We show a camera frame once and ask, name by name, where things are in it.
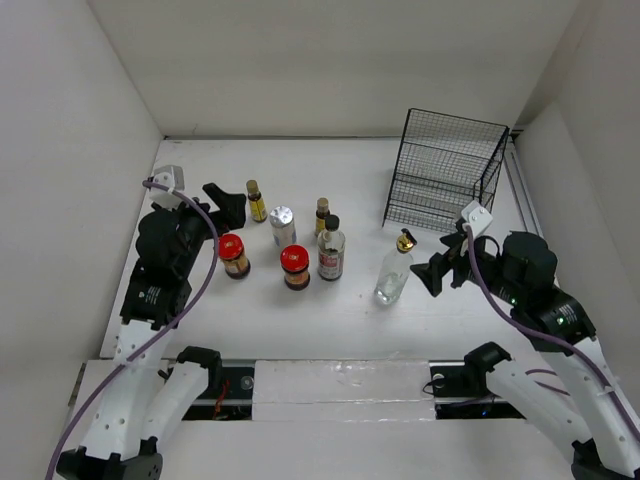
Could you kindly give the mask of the small yellow label bottle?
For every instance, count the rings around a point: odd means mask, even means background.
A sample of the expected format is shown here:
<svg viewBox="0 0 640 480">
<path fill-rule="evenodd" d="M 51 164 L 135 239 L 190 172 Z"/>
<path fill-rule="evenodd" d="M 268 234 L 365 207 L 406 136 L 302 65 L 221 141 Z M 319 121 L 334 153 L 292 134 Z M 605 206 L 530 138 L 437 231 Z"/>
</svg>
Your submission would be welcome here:
<svg viewBox="0 0 640 480">
<path fill-rule="evenodd" d="M 325 229 L 326 218 L 329 214 L 330 209 L 328 199 L 320 197 L 316 202 L 315 236 L 318 236 Z"/>
<path fill-rule="evenodd" d="M 257 181 L 253 179 L 248 180 L 246 182 L 246 189 L 251 218 L 257 223 L 264 222 L 267 219 L 267 212 Z"/>
</svg>

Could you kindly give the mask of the silver lid spice shaker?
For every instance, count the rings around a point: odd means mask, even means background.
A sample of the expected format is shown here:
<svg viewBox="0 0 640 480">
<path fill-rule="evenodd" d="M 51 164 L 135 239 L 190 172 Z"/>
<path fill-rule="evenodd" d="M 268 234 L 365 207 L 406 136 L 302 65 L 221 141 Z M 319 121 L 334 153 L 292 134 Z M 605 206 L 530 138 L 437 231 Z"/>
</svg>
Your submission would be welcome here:
<svg viewBox="0 0 640 480">
<path fill-rule="evenodd" d="M 275 244 L 284 249 L 297 243 L 293 211 L 284 205 L 277 206 L 269 213 L 269 222 Z"/>
</svg>

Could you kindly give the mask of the clear glass pourer bottle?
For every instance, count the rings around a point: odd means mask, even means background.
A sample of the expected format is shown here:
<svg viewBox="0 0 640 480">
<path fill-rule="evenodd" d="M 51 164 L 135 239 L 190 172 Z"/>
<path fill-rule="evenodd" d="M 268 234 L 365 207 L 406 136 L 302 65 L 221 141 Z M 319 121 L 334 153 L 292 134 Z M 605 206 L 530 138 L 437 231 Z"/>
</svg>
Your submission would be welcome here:
<svg viewBox="0 0 640 480">
<path fill-rule="evenodd" d="M 395 247 L 383 260 L 374 295 L 383 305 L 395 303 L 401 296 L 413 264 L 412 250 L 417 240 L 407 228 L 401 230 Z"/>
</svg>

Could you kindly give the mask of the red lid jar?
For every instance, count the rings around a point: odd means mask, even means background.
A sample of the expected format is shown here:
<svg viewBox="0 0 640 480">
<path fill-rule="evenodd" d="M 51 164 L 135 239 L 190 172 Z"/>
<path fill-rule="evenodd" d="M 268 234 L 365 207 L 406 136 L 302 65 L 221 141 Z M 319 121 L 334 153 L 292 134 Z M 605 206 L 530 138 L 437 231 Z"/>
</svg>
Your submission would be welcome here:
<svg viewBox="0 0 640 480">
<path fill-rule="evenodd" d="M 292 290 L 304 290 L 310 283 L 308 251 L 301 245 L 285 247 L 280 254 L 280 264 L 284 271 L 284 282 Z"/>
<path fill-rule="evenodd" d="M 238 235 L 226 233 L 219 238 L 218 256 L 230 278 L 242 279 L 249 274 L 251 264 L 246 256 L 244 243 Z"/>
</svg>

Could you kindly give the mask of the black cap sauce bottle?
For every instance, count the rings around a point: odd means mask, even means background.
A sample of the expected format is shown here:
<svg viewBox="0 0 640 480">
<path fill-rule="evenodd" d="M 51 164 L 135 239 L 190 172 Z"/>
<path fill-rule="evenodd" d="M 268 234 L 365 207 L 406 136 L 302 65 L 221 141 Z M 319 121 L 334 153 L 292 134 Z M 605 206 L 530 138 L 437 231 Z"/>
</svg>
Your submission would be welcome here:
<svg viewBox="0 0 640 480">
<path fill-rule="evenodd" d="M 338 280 L 344 269 L 346 237 L 340 229 L 340 219 L 329 214 L 325 227 L 317 237 L 318 275 L 326 281 Z"/>
</svg>

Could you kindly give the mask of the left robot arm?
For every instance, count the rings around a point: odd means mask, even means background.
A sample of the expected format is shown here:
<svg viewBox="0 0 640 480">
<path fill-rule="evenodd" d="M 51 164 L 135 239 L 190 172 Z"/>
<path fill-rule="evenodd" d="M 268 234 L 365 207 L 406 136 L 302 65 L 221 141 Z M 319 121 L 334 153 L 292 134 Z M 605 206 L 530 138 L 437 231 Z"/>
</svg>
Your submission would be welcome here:
<svg viewBox="0 0 640 480">
<path fill-rule="evenodd" d="M 193 402 L 223 388 L 219 352 L 189 346 L 166 378 L 158 371 L 183 318 L 215 273 L 222 234 L 242 228 L 247 198 L 204 185 L 208 202 L 147 179 L 154 200 L 138 223 L 132 270 L 120 310 L 113 368 L 77 407 L 56 445 L 46 478 L 157 479 L 169 438 Z"/>
</svg>

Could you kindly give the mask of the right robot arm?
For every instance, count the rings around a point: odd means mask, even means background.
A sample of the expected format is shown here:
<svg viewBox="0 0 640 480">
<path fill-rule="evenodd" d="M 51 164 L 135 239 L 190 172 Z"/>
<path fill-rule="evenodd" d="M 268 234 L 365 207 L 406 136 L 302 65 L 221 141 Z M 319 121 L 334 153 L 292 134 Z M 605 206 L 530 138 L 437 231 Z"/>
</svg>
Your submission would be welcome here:
<svg viewBox="0 0 640 480">
<path fill-rule="evenodd" d="M 485 250 L 488 236 L 470 234 L 465 225 L 442 237 L 446 252 L 411 272 L 432 296 L 451 274 L 452 287 L 471 282 L 491 306 L 508 303 L 510 310 L 497 314 L 531 343 L 575 407 L 568 409 L 495 342 L 467 353 L 452 374 L 433 374 L 434 394 L 458 398 L 460 407 L 502 398 L 554 444 L 576 479 L 638 478 L 639 416 L 610 372 L 583 306 L 555 285 L 556 255 L 533 233 L 510 233 L 496 254 Z"/>
</svg>

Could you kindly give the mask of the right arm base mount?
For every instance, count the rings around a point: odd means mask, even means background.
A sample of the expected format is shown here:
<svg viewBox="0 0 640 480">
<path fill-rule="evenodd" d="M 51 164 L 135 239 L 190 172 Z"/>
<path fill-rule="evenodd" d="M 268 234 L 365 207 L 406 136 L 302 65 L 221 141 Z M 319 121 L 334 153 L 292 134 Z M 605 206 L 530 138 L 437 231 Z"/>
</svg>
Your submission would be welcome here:
<svg viewBox="0 0 640 480">
<path fill-rule="evenodd" d="M 422 393 L 433 400 L 437 420 L 523 419 L 475 380 L 463 361 L 433 361 L 429 371 Z"/>
</svg>

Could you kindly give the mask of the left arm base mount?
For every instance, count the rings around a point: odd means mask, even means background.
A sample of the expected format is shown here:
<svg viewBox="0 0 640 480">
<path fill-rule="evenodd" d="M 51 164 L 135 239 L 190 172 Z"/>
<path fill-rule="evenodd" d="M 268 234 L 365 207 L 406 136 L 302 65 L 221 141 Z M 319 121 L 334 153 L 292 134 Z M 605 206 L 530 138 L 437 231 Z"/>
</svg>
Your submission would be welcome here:
<svg viewBox="0 0 640 480">
<path fill-rule="evenodd" d="M 208 370 L 205 379 L 209 385 L 188 408 L 184 420 L 244 421 L 252 418 L 254 362 L 224 363 L 215 350 L 188 347 L 175 360 L 169 360 L 157 374 L 167 382 L 174 368 L 187 361 L 194 361 Z"/>
</svg>

